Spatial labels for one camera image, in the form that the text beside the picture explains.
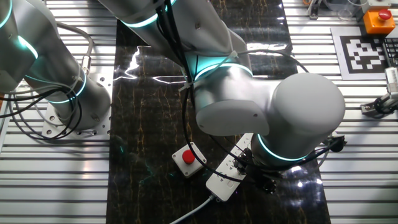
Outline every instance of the marble tabletop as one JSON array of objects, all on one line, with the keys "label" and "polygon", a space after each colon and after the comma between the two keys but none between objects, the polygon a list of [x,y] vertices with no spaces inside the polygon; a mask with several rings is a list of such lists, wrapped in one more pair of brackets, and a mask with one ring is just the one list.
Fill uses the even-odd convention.
[{"label": "marble tabletop", "polygon": [[[291,52],[292,44],[280,0],[213,0],[226,25],[249,49]],[[297,73],[281,56],[252,54],[258,78],[283,79]],[[178,65],[148,47],[118,22],[111,118],[107,223],[170,223],[210,195],[202,169],[186,179],[172,154],[186,145],[182,131],[183,77]],[[188,106],[188,132],[216,168],[225,153],[199,130]],[[239,136],[229,137],[237,141]],[[223,138],[219,140],[231,149]],[[302,169],[305,174],[316,161]],[[320,173],[278,184],[274,195],[242,184],[225,203],[212,201],[182,223],[330,223]]]}]

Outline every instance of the robotic arm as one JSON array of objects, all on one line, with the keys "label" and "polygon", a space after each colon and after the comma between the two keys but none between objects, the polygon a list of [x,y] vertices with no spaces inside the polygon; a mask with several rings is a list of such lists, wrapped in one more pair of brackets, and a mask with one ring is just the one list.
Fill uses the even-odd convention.
[{"label": "robotic arm", "polygon": [[[158,28],[155,9],[164,0],[99,1],[149,45],[182,64]],[[345,102],[331,81],[311,73],[283,81],[255,79],[248,54],[228,57],[233,51],[246,51],[246,43],[227,28],[211,2],[170,3],[193,74],[197,123],[203,132],[257,133],[254,158],[275,167],[303,159],[341,123]]]},{"label": "robotic arm", "polygon": [[[66,95],[46,97],[64,124],[70,114],[81,113],[77,130],[96,126],[107,115],[111,100],[99,83],[92,81],[62,42],[57,23],[40,0],[0,0],[0,91],[9,92],[25,81],[38,93],[59,83],[69,86],[81,103],[73,110]],[[74,116],[72,126],[78,122]]]},{"label": "robotic arm", "polygon": [[[186,68],[203,132],[214,136],[255,133],[252,153],[258,164],[283,167],[303,159],[343,120],[341,92],[320,75],[301,73],[283,81],[255,79],[249,55],[234,57],[236,52],[247,51],[246,43],[227,28],[207,0],[170,0],[183,57],[168,40],[172,37],[160,29],[170,27],[161,24],[157,13],[170,10],[164,0],[99,1],[149,45]],[[60,40],[44,4],[40,0],[1,0],[0,4],[0,90],[13,90],[23,78],[33,88],[49,85],[44,80],[64,83],[74,88],[83,106],[84,122],[79,129],[103,119],[109,96],[86,77]],[[66,96],[48,100],[60,118],[71,111]]]}]

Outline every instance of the screw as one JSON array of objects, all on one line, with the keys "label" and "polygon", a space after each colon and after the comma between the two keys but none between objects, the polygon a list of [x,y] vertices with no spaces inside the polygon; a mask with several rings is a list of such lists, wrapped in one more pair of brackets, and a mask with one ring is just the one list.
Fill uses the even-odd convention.
[{"label": "screw", "polygon": [[200,29],[200,22],[195,23],[195,29]]}]

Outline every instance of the white power strip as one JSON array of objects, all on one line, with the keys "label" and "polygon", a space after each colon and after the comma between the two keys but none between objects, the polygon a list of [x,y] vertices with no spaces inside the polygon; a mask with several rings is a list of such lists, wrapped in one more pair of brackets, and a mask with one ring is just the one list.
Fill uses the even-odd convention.
[{"label": "white power strip", "polygon": [[[242,150],[245,148],[249,148],[251,150],[251,138],[253,133],[245,134],[239,142],[236,144]],[[233,147],[231,152],[239,156],[242,152],[236,146]],[[225,157],[222,163],[218,166],[217,172],[227,175],[228,177],[233,177],[235,179],[243,180],[246,175],[242,175],[239,171],[234,167],[234,158],[230,155]],[[211,175],[211,177],[206,182],[206,187],[209,189],[215,196],[217,196],[223,202],[226,202],[231,195],[235,192],[236,188],[239,186],[239,182],[235,182],[232,180],[225,179],[216,174]]]}]

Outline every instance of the emergency stop button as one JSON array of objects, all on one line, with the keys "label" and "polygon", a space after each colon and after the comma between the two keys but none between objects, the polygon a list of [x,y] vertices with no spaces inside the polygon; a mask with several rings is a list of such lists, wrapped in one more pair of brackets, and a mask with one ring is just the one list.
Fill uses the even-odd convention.
[{"label": "emergency stop button", "polygon": [[206,164],[207,162],[206,158],[193,142],[190,142],[190,145],[186,145],[177,152],[175,152],[172,156],[173,160],[178,165],[178,168],[181,170],[186,178],[191,177],[194,173],[203,168],[200,161],[197,160],[193,155],[190,147],[195,151],[195,154],[198,156],[202,163]]},{"label": "emergency stop button", "polygon": [[190,149],[185,150],[185,152],[182,154],[182,160],[184,160],[186,164],[192,164],[193,161],[195,161],[195,156]]},{"label": "emergency stop button", "polygon": [[392,17],[391,11],[388,9],[381,9],[379,11],[379,19],[381,21],[389,20]]}]

